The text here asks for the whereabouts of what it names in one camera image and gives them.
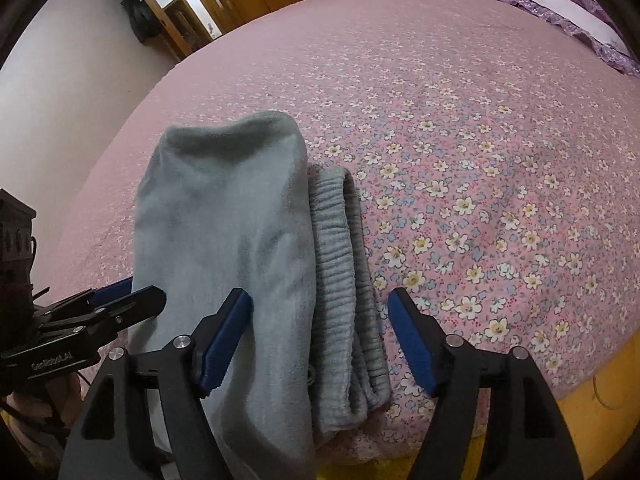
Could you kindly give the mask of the person's left hand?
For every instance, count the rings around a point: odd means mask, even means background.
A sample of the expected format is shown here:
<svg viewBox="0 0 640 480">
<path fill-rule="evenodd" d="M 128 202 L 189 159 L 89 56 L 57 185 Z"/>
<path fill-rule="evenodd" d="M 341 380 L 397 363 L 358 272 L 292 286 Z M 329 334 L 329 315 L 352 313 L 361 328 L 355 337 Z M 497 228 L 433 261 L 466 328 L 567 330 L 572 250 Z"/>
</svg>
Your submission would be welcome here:
<svg viewBox="0 0 640 480">
<path fill-rule="evenodd" d="M 1 399 L 10 408 L 9 414 L 19 414 L 27 425 L 14 418 L 12 424 L 17 434 L 38 436 L 35 426 L 52 429 L 61 425 L 70 430 L 82 409 L 81 384 L 73 373 L 50 380 L 46 384 L 33 386 L 30 390 L 15 391 Z"/>
</svg>

